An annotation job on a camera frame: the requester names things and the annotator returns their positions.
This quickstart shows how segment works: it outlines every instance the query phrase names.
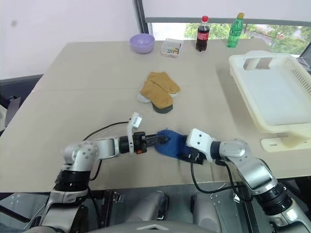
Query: black cable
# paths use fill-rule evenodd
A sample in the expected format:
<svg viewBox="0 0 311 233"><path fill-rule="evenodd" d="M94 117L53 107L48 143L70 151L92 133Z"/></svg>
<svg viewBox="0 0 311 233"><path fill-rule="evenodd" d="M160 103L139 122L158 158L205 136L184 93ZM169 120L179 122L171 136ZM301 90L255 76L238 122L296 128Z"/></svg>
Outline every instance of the black cable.
<svg viewBox="0 0 311 233"><path fill-rule="evenodd" d="M233 179L232 179L232 174L231 174L231 171L230 171L230 168L228 166L227 163L224 163L225 167L227 168L227 171L228 171L228 175L229 175L229 179L230 179L230 183L231 183L231 186L233 188L233 191L235 192L235 194L240 198L240 200L242 201L245 201L245 202L250 202L253 200L254 196L251 196L250 199L245 199L241 196L241 194L236 190L235 186L234 186L234 183L233 183Z"/></svg>
<svg viewBox="0 0 311 233"><path fill-rule="evenodd" d="M89 139L92 135L98 133L99 131L105 130L105 129L107 129L107 128L111 127L111 126L114 126L114 125L120 125L120 124L126 124L126 123L128 123L128 121L121 121L121 122L113 123L113 124L111 124L111 125L108 125L108 126L105 126L105 127L103 127L103 128L100 128L100 129L98 129L98 130L92 132L92 133L89 134L88 136L86 136L86 137L83 139L83 141ZM96 170L96 174L95 174L95 176L94 176L93 178L90 178L90 179L89 179L90 181L93 181L93 180L95 180L95 179L97 178L98 173L99 173L99 171L100 171L100 169L101 169L101 166L102 166L102 160L99 161L99 164L98 164L98 167L97 167L97 170Z"/></svg>
<svg viewBox="0 0 311 233"><path fill-rule="evenodd" d="M91 134L89 134L88 136L86 136L85 139L83 139L83 141L87 140L89 137L91 137L92 135L98 133L99 131L105 130L105 129L107 129L107 128L111 127L111 126L114 126L114 125L120 125L120 124L126 124L126 123L128 123L128 121L121 121L121 122L113 123L111 125L108 125L108 126L105 126L103 128L100 128L99 130L96 130L96 131L92 132Z"/></svg>
<svg viewBox="0 0 311 233"><path fill-rule="evenodd" d="M94 204L95 211L96 211L96 216L97 216L97 227L98 227L98 229L100 229L101 228L101 214L99 213L98 206L97 206L97 204L95 202L95 199L94 199L94 197L92 195L92 191L91 191L89 186L87 187L87 192L88 192L88 195L90 196L90 198L92 199L92 202Z"/></svg>
<svg viewBox="0 0 311 233"><path fill-rule="evenodd" d="M216 190L211 190L211 191L206 191L206 190L203 190L199 187L196 179L195 179L195 176L194 176L194 171L193 171L193 160L190 161L190 167L191 167L191 176L192 176L192 180L193 180L193 183L194 183L194 186L196 187L196 189L198 191L200 191L201 193L205 193L205 194L212 194L212 193L218 193L218 192L222 192L222 191L225 191L225 190L228 190L228 189L231 189L233 187L229 186L229 187L224 187L224 188L220 188L220 189L216 189Z"/></svg>

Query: green bottle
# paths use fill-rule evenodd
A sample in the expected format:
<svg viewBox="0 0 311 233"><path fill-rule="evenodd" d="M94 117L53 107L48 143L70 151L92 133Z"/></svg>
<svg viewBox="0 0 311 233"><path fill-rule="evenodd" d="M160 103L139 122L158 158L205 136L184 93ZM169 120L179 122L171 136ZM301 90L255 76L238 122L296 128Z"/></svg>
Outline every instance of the green bottle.
<svg viewBox="0 0 311 233"><path fill-rule="evenodd" d="M243 31L243 17L244 13L239 13L237 19L231 25L227 42L227 46L230 48L235 48L239 41L240 35Z"/></svg>

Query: tabletop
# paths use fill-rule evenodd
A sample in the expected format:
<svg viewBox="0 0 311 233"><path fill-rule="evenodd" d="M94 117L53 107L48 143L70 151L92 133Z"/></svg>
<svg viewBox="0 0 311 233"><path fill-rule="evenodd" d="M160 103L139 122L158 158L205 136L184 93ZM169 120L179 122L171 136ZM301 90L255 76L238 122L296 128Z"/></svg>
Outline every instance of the tabletop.
<svg viewBox="0 0 311 233"><path fill-rule="evenodd" d="M260 140L275 137L255 127L229 74L230 55L268 50L260 39L241 39L235 49L224 40L208 41L197 52L185 41L179 58L160 54L162 41L149 54L130 50L128 42L67 44L25 100L0 139L1 192L47 192L64 160L61 149L114 122L142 115L138 131L154 134L172 129L188 134L198 128L219 140L247 141L254 156L264 159L277 178L310 175L311 150L267 153ZM139 88L151 71L166 71L180 86L173 110L158 114L137 101ZM92 138L126 135L118 125ZM97 168L95 164L91 176ZM211 163L195 165L198 182L228 181L226 169ZM147 187L192 183L190 164L160 155L123 154L105 160L92 189Z"/></svg>

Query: beige table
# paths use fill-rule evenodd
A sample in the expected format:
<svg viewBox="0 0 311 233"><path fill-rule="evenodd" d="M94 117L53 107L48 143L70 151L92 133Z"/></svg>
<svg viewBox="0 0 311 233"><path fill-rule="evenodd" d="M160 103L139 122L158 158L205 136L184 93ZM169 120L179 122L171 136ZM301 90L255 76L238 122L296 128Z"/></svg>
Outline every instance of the beige table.
<svg viewBox="0 0 311 233"><path fill-rule="evenodd" d="M199 128L219 140L246 140L278 178L311 174L311 150L266 153L242 97L229 75L228 58L250 50L267 50L262 40L241 40L229 49L210 40L199 53L185 41L180 58L160 55L162 42L150 54L135 54L127 42L68 44L41 78L0 139L0 192L49 191L63 164L60 150L105 125L143 116L140 131L169 128L187 134ZM157 114L136 101L150 71L166 71L181 87L174 109ZM93 138L126 135L115 126ZM226 170L210 163L195 166L199 182L227 181ZM158 154L124 154L103 162L93 189L130 188L192 183L189 163Z"/></svg>

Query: purple bowl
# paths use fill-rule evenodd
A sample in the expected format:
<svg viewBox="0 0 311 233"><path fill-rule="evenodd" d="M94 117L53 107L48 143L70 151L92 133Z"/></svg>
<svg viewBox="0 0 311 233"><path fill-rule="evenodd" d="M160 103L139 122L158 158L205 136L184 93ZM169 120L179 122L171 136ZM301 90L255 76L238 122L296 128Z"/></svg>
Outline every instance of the purple bowl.
<svg viewBox="0 0 311 233"><path fill-rule="evenodd" d="M155 38L146 33L134 35L130 39L131 47L138 53L149 53L154 49Z"/></svg>

